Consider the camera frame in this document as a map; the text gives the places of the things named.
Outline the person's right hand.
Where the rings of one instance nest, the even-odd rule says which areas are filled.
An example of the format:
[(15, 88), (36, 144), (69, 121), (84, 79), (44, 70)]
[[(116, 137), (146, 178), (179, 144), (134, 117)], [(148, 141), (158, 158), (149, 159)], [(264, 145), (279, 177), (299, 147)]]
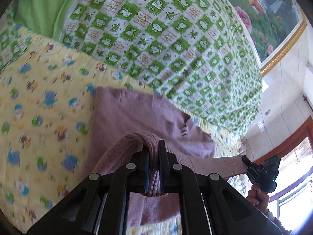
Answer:
[(263, 192), (258, 185), (252, 185), (246, 199), (253, 206), (257, 207), (263, 214), (268, 214), (268, 204), (270, 202), (270, 197), (268, 196), (268, 194)]

